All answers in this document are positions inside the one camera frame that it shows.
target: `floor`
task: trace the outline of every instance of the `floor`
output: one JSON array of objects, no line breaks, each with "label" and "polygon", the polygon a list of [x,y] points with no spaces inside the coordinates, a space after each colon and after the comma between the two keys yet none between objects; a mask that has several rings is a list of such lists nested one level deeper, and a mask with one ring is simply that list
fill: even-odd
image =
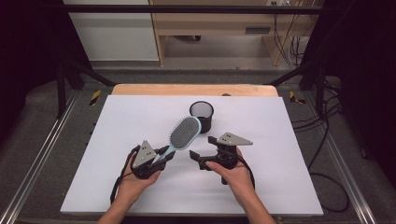
[{"label": "floor", "polygon": [[[195,41],[192,36],[170,38],[163,67],[156,63],[114,62],[93,63],[98,73],[116,82],[126,83],[249,83],[269,82],[286,74],[294,65],[282,63],[272,66],[265,46],[259,37],[203,36]],[[328,77],[333,85],[339,80]],[[72,217],[59,212],[64,195],[78,168],[85,146],[90,140],[90,132],[100,115],[101,106],[111,88],[84,77],[86,86],[77,92],[76,102],[70,111],[70,118],[61,126],[60,135],[49,145],[50,153],[44,157],[42,166],[32,167],[36,155],[42,154],[43,142],[56,122],[56,83],[51,82],[32,90],[26,98],[26,106],[8,140],[0,150],[0,210],[7,206],[18,192],[26,174],[34,168],[36,176],[26,190],[17,207],[17,223],[92,223],[95,217]],[[309,106],[311,92],[299,90],[299,77],[277,87],[284,98],[291,121],[307,119],[314,115]],[[102,97],[95,106],[89,106],[92,93],[100,89]],[[290,99],[290,91],[296,100]],[[326,91],[327,99],[332,93]],[[323,217],[276,217],[278,223],[396,223],[396,190],[389,184],[375,161],[361,157],[360,145],[342,113],[330,119],[330,134],[337,150],[354,176],[364,203],[370,208],[369,215],[375,218],[364,222],[358,214],[359,204],[352,204],[343,212],[324,210]],[[320,126],[296,132],[304,159],[308,163],[314,156],[322,139]],[[334,163],[331,143],[327,142],[312,166],[315,172],[332,176],[342,183],[340,171]],[[320,176],[312,176],[318,197],[324,206],[342,208],[347,200],[339,186]],[[133,223],[158,223],[152,217],[130,217]],[[204,218],[162,218],[163,223],[207,223]]]}]

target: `aluminum rail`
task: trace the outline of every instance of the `aluminum rail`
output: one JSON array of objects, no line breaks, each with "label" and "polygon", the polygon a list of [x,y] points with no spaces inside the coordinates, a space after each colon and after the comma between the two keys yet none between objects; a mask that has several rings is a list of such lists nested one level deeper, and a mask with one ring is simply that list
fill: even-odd
[{"label": "aluminum rail", "polygon": [[[315,109],[315,100],[313,93],[311,91],[303,91],[305,99],[307,99],[308,105],[311,108],[312,112],[316,115]],[[326,126],[320,125],[320,130],[324,135]],[[343,155],[341,154],[340,149],[335,144],[334,139],[332,138],[331,132],[328,133],[326,143],[329,147],[329,153],[332,158],[332,162],[334,163],[334,167],[337,169],[337,172],[340,176],[341,181],[344,184],[346,192],[349,196],[350,201],[352,202],[356,214],[361,221],[361,224],[376,224],[375,217],[373,212],[370,209],[370,206],[364,199],[363,193],[347,166],[347,162],[344,160]]]},{"label": "aluminum rail", "polygon": [[52,126],[47,139],[45,140],[43,146],[40,148],[37,156],[35,157],[35,161],[33,162],[32,166],[30,167],[28,173],[26,174],[25,178],[23,179],[20,187],[18,188],[17,192],[15,193],[13,199],[9,203],[6,211],[0,216],[0,223],[1,224],[12,224],[17,219],[19,212],[21,211],[27,197],[29,196],[30,191],[35,184],[44,164],[49,156],[50,152],[53,149],[53,146],[56,143],[61,131],[70,116],[70,113],[73,109],[75,101],[78,98],[78,91],[72,91],[71,95],[68,100],[68,107],[64,112],[64,115],[57,119]]},{"label": "aluminum rail", "polygon": [[249,7],[249,6],[182,6],[182,5],[43,5],[50,11],[85,13],[215,13],[215,14],[295,14],[321,15],[340,12],[342,8],[324,7]]}]

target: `cabinet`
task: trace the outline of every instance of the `cabinet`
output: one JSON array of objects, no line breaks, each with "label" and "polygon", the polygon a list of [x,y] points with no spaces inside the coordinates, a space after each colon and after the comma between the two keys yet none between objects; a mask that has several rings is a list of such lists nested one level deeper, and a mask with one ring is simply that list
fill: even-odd
[{"label": "cabinet", "polygon": [[[150,0],[151,5],[189,6],[268,6],[267,0]],[[315,1],[291,0],[290,6],[312,6]],[[261,35],[268,48],[273,65],[281,60],[280,49],[274,36],[278,35],[281,46],[287,46],[289,36],[309,36],[315,20],[308,16],[255,14],[152,14],[160,63],[163,64],[169,35]]]},{"label": "cabinet", "polygon": [[[146,0],[64,0],[65,4],[148,5]],[[90,61],[158,61],[148,13],[70,13]]]}]

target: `black strap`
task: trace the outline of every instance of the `black strap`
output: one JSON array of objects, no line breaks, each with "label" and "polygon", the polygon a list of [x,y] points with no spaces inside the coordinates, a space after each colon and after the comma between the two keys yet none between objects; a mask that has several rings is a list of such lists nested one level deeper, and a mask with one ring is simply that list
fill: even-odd
[{"label": "black strap", "polygon": [[126,159],[125,165],[124,165],[124,167],[122,168],[121,174],[120,174],[120,176],[117,178],[116,183],[114,183],[114,187],[113,187],[113,190],[111,191],[111,195],[110,195],[110,202],[111,202],[111,203],[113,203],[114,200],[116,199],[117,189],[119,188],[119,185],[120,185],[122,179],[123,179],[125,176],[127,176],[127,175],[124,175],[124,173],[125,173],[125,170],[126,170],[126,166],[128,165],[128,161],[129,161],[129,159],[131,159],[131,156],[132,156],[132,153],[133,153],[133,152],[134,152],[134,149],[132,149],[131,153],[128,154],[128,157],[127,157],[127,159]]}]

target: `black cup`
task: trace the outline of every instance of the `black cup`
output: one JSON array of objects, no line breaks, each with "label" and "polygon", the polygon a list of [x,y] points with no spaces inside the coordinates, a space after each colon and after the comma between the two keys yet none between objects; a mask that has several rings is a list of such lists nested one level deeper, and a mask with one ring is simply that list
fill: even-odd
[{"label": "black cup", "polygon": [[197,101],[190,106],[190,114],[201,121],[201,132],[207,133],[212,127],[212,116],[215,110],[213,106],[205,101]]}]

